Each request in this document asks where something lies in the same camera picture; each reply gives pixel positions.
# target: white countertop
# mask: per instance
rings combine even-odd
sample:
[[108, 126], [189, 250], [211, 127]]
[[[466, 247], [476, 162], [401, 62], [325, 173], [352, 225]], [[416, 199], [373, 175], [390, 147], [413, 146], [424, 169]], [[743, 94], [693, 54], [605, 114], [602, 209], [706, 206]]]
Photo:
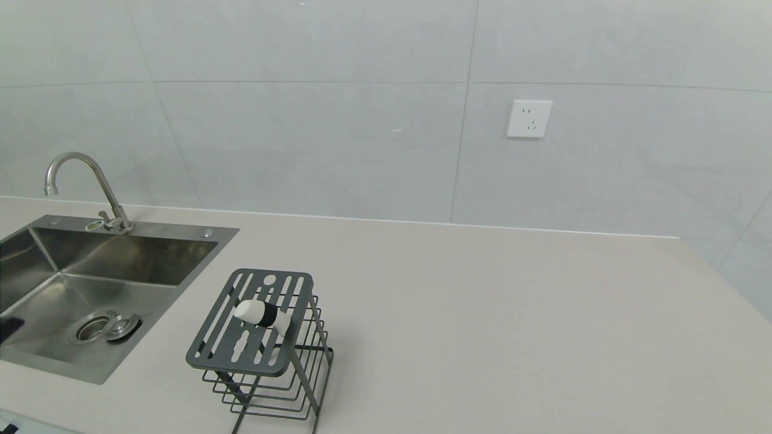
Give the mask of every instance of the white countertop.
[[[0, 238], [105, 205], [0, 197]], [[240, 228], [104, 385], [0, 361], [0, 408], [101, 434], [229, 433], [185, 363], [230, 273], [313, 276], [319, 434], [772, 432], [772, 326], [679, 239], [126, 207]], [[247, 416], [241, 433], [309, 432]]]

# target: white outlet plate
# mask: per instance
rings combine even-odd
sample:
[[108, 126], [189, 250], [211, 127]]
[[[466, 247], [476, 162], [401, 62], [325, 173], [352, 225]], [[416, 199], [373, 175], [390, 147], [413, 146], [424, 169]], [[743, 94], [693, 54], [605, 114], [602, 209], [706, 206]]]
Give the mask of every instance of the white outlet plate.
[[552, 101], [516, 100], [512, 104], [507, 137], [542, 138], [552, 112]]

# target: sink basin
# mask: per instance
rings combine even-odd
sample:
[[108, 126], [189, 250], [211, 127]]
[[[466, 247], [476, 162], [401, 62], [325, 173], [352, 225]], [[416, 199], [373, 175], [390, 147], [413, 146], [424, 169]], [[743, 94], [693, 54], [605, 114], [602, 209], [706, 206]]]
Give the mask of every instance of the sink basin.
[[0, 360], [104, 383], [237, 232], [137, 222], [116, 235], [92, 219], [36, 220], [0, 242], [0, 320], [15, 325]]

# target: rack top tray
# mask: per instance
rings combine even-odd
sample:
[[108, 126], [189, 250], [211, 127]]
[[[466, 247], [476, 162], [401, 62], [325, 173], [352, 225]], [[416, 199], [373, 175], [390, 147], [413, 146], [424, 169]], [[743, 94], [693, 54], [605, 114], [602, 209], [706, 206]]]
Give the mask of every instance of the rack top tray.
[[[270, 377], [283, 374], [290, 362], [290, 351], [294, 351], [312, 288], [313, 280], [307, 273], [234, 271], [196, 334], [185, 360], [198, 369]], [[292, 320], [286, 335], [282, 338], [272, 328], [257, 327], [233, 317], [233, 308], [241, 300], [264, 300], [290, 314]], [[243, 350], [235, 359], [235, 352], [238, 353], [241, 346]]]

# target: dish rack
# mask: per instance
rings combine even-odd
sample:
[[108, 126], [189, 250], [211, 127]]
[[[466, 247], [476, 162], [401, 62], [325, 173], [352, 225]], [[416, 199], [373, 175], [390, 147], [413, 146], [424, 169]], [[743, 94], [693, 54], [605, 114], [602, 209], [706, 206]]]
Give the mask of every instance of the dish rack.
[[[185, 359], [204, 370], [201, 379], [239, 415], [233, 434], [245, 415], [307, 420], [312, 410], [316, 432], [334, 353], [312, 288], [307, 273], [236, 270], [198, 331]], [[262, 300], [289, 314], [286, 334], [234, 317], [242, 300]]]

